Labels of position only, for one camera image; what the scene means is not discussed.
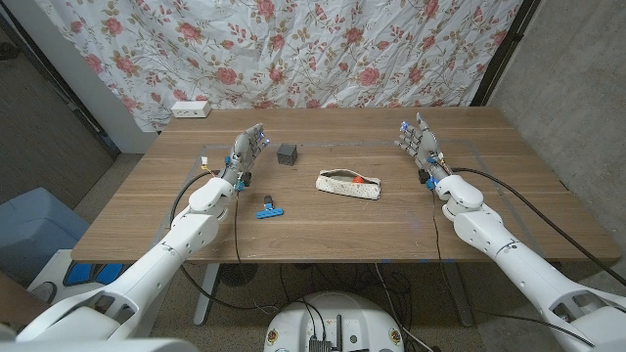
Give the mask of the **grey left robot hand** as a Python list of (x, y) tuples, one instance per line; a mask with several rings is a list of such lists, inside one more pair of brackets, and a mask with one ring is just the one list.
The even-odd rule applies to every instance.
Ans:
[(241, 177), (250, 172), (255, 160), (269, 144), (264, 134), (264, 125), (257, 123), (242, 132), (229, 152), (229, 163), (221, 173), (221, 178), (236, 186)]

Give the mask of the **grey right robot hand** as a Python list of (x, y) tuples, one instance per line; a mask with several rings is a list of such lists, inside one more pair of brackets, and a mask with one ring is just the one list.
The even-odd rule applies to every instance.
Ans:
[(414, 160), (418, 170), (422, 174), (426, 173), (433, 184), (451, 175), (450, 169), (444, 165), (444, 156), (436, 136), (419, 112), (416, 113), (414, 124), (403, 121), (399, 131), (400, 135), (394, 144)]

